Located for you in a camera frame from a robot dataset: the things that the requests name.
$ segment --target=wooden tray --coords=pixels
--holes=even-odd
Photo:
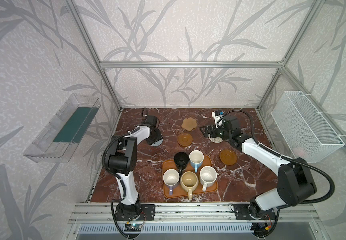
[[[204,155],[204,161],[202,162],[202,165],[198,168],[197,172],[195,173],[197,175],[197,177],[198,177],[198,181],[199,181],[199,172],[201,171],[202,167],[204,167],[204,166],[211,166],[212,167],[212,162],[210,161],[210,157],[208,155]],[[176,169],[176,165],[175,165],[173,159],[166,160],[166,161],[164,161],[162,163],[162,175],[164,175],[164,173],[168,169],[175,169],[175,170],[177,170]],[[183,173],[187,172],[187,171],[195,172],[195,169],[190,165],[190,163],[188,163],[188,166],[183,171]],[[173,189],[173,194],[172,195],[169,195],[169,188],[168,188],[168,186],[166,186],[164,184],[164,181],[162,181],[162,185],[163,185],[163,189],[164,189],[164,195],[168,199],[175,198],[175,197],[185,197],[185,196],[188,196],[188,192],[185,191],[181,187],[180,184],[175,189]],[[202,191],[202,184],[199,182],[198,183],[198,187],[193,191],[193,194],[214,192],[217,188],[218,188],[218,184],[217,184],[217,180],[216,180],[213,185],[211,185],[210,187],[207,187],[206,191],[203,192]]]

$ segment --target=black mug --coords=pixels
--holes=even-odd
[[[182,175],[182,171],[185,170],[186,166],[189,163],[189,156],[185,152],[178,152],[174,156],[174,163],[176,164],[176,168],[178,169],[178,173],[180,176]]]

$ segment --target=clear plastic bin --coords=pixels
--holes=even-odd
[[[68,162],[100,106],[97,97],[73,93],[24,156],[35,162]]]

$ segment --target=white metal basket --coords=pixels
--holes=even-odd
[[[295,157],[318,162],[344,142],[301,91],[285,91],[272,117]]]

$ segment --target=red marble table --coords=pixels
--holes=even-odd
[[[211,113],[216,109],[209,108],[153,108],[150,115],[155,115],[161,121],[159,129],[164,141],[158,147],[149,146],[146,141],[138,145],[137,165],[134,170],[136,188],[142,202],[187,202],[188,197],[167,199],[162,189],[162,162],[172,159],[177,152],[200,150],[209,155],[214,168],[218,173],[218,189],[214,192],[193,195],[192,202],[247,202],[257,194],[261,194],[277,185],[276,175],[266,166],[254,158],[231,148],[227,142],[214,143],[205,138],[199,130],[200,126],[214,124]],[[269,140],[262,128],[261,122],[254,108],[244,108],[254,120],[254,131],[257,140],[270,146]],[[250,121],[243,113],[230,113],[237,116],[243,132],[250,134]],[[197,120],[198,127],[188,132],[181,128],[184,118],[192,117]],[[134,129],[135,124],[141,122],[141,109],[124,109],[118,123],[116,134],[123,134]],[[188,132],[193,136],[193,143],[188,147],[181,147],[177,143],[177,136]],[[238,160],[232,166],[226,166],[219,159],[220,151],[232,149]],[[100,172],[91,202],[110,202],[120,198],[117,181],[103,169]]]

